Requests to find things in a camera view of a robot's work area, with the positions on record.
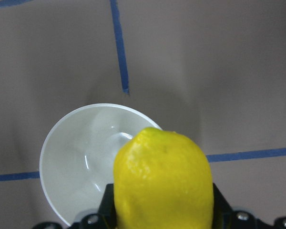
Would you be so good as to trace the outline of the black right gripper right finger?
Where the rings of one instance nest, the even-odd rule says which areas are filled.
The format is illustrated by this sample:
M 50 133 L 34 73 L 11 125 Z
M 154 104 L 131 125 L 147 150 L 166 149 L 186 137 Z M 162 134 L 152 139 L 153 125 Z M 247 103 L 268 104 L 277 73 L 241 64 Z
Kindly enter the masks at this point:
M 213 229 L 229 229 L 232 218 L 232 207 L 229 205 L 223 194 L 215 183 L 214 190 L 214 209 L 213 209 Z

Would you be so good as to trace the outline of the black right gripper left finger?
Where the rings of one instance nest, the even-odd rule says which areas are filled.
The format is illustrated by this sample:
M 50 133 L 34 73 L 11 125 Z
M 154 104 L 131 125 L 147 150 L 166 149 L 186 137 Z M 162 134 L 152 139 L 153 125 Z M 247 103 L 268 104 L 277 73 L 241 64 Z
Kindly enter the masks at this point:
M 98 229 L 115 229 L 117 227 L 117 214 L 114 204 L 113 184 L 107 184 L 97 211 Z

